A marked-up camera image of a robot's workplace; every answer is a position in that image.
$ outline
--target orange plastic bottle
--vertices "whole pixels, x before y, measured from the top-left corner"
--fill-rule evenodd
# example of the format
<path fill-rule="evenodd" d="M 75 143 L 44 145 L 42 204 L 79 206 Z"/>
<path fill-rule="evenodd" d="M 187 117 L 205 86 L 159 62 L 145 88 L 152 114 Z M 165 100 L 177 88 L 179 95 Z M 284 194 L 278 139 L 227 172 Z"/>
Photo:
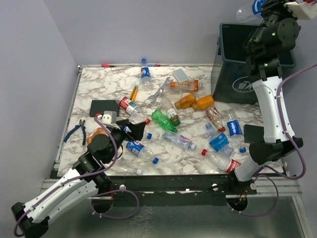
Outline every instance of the orange plastic bottle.
<path fill-rule="evenodd" d="M 191 105 L 193 105 L 196 102 L 196 97 L 194 94 L 188 94 L 185 97 L 181 98 L 181 100 L 179 100 L 178 102 L 174 103 L 175 107 L 177 109 L 180 108 L 189 108 Z"/>
<path fill-rule="evenodd" d="M 201 99 L 198 99 L 196 103 L 193 104 L 194 111 L 198 109 L 204 110 L 208 107 L 211 107 L 214 104 L 214 99 L 211 95 L 207 95 Z"/>

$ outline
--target white marble surface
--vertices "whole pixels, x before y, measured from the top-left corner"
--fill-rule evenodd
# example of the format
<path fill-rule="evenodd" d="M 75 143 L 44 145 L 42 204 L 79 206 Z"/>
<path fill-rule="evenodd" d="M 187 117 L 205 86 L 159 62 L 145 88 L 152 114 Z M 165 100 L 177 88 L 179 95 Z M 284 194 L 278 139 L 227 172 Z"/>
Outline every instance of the white marble surface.
<path fill-rule="evenodd" d="M 146 99 L 154 94 L 158 88 L 164 83 L 166 77 L 172 76 L 172 71 L 177 67 L 151 67 L 150 73 L 152 75 L 154 89 L 152 91 L 145 91 L 140 88 L 136 97 L 135 103 L 138 104 L 148 115 L 159 108 L 163 112 L 160 105 L 160 97 L 157 102 L 149 104 Z M 196 98 L 199 99 L 211 91 L 211 67 L 183 67 L 186 74 L 192 79 L 198 79 L 203 88 L 196 92 Z M 115 99 L 118 96 L 129 97 L 131 90 L 135 85 L 140 84 L 140 68 L 139 67 L 123 67 L 123 68 L 84 68 L 81 80 L 78 86 L 78 91 L 74 103 L 74 108 L 71 113 L 71 119 L 68 131 L 71 130 L 80 119 L 85 119 L 85 127 L 87 137 L 93 133 L 98 125 L 93 118 L 89 117 L 89 109 L 92 100 L 107 100 Z M 188 94 L 188 92 L 174 91 L 174 89 L 166 88 L 165 94 L 170 98 L 171 102 L 178 101 L 181 96 Z M 215 106 L 221 114 L 230 108 L 234 108 L 239 118 L 241 128 L 244 124 L 263 125 L 260 108 L 258 105 L 239 105 L 215 102 Z M 194 112 L 190 107 L 188 109 L 178 110 L 178 115 L 181 120 L 181 125 L 177 127 L 178 133 L 191 138 L 197 145 L 195 151 L 188 151 L 169 144 L 167 141 L 159 138 L 158 140 L 148 141 L 144 140 L 142 143 L 150 147 L 156 157 L 159 158 L 157 165 L 149 162 L 144 162 L 138 157 L 134 156 L 127 150 L 124 150 L 121 160 L 127 161 L 131 164 L 145 169 L 146 175 L 188 175 L 188 174 L 216 174 L 218 170 L 206 164 L 205 158 L 201 156 L 202 149 L 212 151 L 208 144 L 207 135 L 205 131 L 205 124 L 209 122 L 205 111 Z M 120 109 L 120 119 L 128 118 L 128 114 Z M 155 122 L 151 122 L 146 126 L 146 130 L 151 133 L 162 134 L 161 129 Z M 58 176 L 64 175 L 72 164 L 77 161 L 80 155 L 86 151 L 86 146 L 82 145 L 82 131 L 77 130 L 64 144 L 60 166 L 58 169 Z M 243 162 L 249 156 L 249 151 L 240 154 L 237 149 L 234 150 L 233 159 Z M 275 162 L 272 166 L 279 171 L 283 171 L 280 161 Z M 120 175 L 113 170 L 109 170 L 109 175 Z"/>

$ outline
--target gray wall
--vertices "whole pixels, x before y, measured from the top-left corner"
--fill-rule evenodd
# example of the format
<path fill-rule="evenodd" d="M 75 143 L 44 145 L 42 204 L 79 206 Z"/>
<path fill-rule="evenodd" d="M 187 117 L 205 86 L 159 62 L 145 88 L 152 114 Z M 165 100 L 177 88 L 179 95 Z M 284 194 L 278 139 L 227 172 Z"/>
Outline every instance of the gray wall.
<path fill-rule="evenodd" d="M 219 24 L 248 0 L 44 1 L 74 58 L 99 64 L 212 63 Z"/>
<path fill-rule="evenodd" d="M 53 166 L 77 64 L 41 0 L 1 1 L 0 237 L 11 206 L 33 199 Z"/>
<path fill-rule="evenodd" d="M 317 18 L 312 21 L 301 21 L 301 33 L 294 54 L 297 60 L 296 70 L 317 62 Z M 308 213 L 314 234 L 317 237 L 317 67 L 305 72 L 284 86 L 285 103 L 291 125 L 296 136 L 302 137 L 302 152 L 307 163 L 307 173 L 300 179 L 303 201 Z M 289 169 L 300 174 L 302 166 L 297 153 L 288 156 Z"/>

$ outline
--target water bottle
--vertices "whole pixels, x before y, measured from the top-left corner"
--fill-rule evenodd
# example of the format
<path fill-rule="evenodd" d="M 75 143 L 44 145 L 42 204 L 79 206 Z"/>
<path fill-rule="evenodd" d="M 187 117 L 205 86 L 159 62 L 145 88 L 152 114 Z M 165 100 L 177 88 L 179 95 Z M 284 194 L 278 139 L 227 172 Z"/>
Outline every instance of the water bottle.
<path fill-rule="evenodd" d="M 215 164 L 218 168 L 227 173 L 230 173 L 241 165 L 238 161 L 232 160 L 226 156 L 219 156 L 212 152 L 208 152 L 207 154 L 207 150 L 203 150 L 202 155 L 206 156 L 212 164 Z"/>
<path fill-rule="evenodd" d="M 129 141 L 125 148 L 128 149 L 132 154 L 138 156 L 146 161 L 152 161 L 153 164 L 157 164 L 159 159 L 154 157 L 152 150 L 149 147 L 142 145 L 139 141 Z"/>
<path fill-rule="evenodd" d="M 215 128 L 212 127 L 210 123 L 205 125 L 208 134 L 208 140 L 210 146 L 218 153 L 224 154 L 227 157 L 230 157 L 233 148 L 231 148 L 228 144 L 228 138 L 225 134 L 220 133 Z"/>
<path fill-rule="evenodd" d="M 114 175 L 142 175 L 143 174 L 143 170 L 141 168 L 136 168 L 134 165 L 122 160 L 117 160 L 114 163 L 114 165 L 111 167 L 109 172 L 110 171 L 115 172 L 115 173 L 111 173 Z"/>
<path fill-rule="evenodd" d="M 126 132 L 132 132 L 128 126 L 126 126 L 123 130 Z M 142 140 L 144 140 L 144 139 L 155 140 L 158 137 L 159 137 L 159 135 L 157 133 L 149 133 L 147 130 L 144 129 Z"/>
<path fill-rule="evenodd" d="M 146 88 L 153 89 L 151 75 L 146 59 L 141 60 L 141 84 Z"/>
<path fill-rule="evenodd" d="M 144 111 L 132 102 L 128 97 L 116 97 L 116 102 L 122 107 L 129 115 L 131 115 L 130 119 L 135 123 L 146 121 L 147 124 L 150 123 L 150 120 L 147 120 L 147 115 Z"/>
<path fill-rule="evenodd" d="M 237 10 L 237 20 L 242 23 L 248 23 L 260 19 L 262 4 L 266 0 L 251 0 L 242 5 Z"/>
<path fill-rule="evenodd" d="M 241 127 L 238 122 L 237 115 L 235 114 L 234 110 L 231 109 L 228 111 L 228 118 L 229 122 L 227 123 L 227 126 L 230 131 L 230 137 L 232 138 L 231 144 L 234 147 L 237 147 L 240 151 L 240 153 L 244 153 L 247 151 L 245 144 L 244 144 L 244 137 L 242 134 Z"/>
<path fill-rule="evenodd" d="M 187 150 L 194 150 L 196 148 L 196 145 L 190 139 L 186 138 L 185 136 L 176 134 L 172 131 L 165 131 L 162 137 L 173 145 Z"/>

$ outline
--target blue pliers handle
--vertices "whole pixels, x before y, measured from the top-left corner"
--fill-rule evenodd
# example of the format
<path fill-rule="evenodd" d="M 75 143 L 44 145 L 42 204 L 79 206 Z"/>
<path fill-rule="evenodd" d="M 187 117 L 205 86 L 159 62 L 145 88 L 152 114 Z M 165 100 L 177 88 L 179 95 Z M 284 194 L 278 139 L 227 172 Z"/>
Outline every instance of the blue pliers handle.
<path fill-rule="evenodd" d="M 67 133 L 67 135 L 65 136 L 65 138 L 64 138 L 64 142 L 66 142 L 69 138 L 70 138 L 70 136 L 75 132 L 75 131 L 77 131 L 77 129 L 78 128 L 80 128 L 81 127 L 81 129 L 82 129 L 82 131 L 83 131 L 83 136 L 84 136 L 84 138 L 83 138 L 83 145 L 85 145 L 85 143 L 86 143 L 86 131 L 85 131 L 85 126 L 84 126 L 84 123 L 85 123 L 85 120 L 81 120 L 80 119 L 80 121 L 79 121 L 79 124 L 78 125 L 75 125 L 75 127 L 69 132 L 69 133 Z"/>

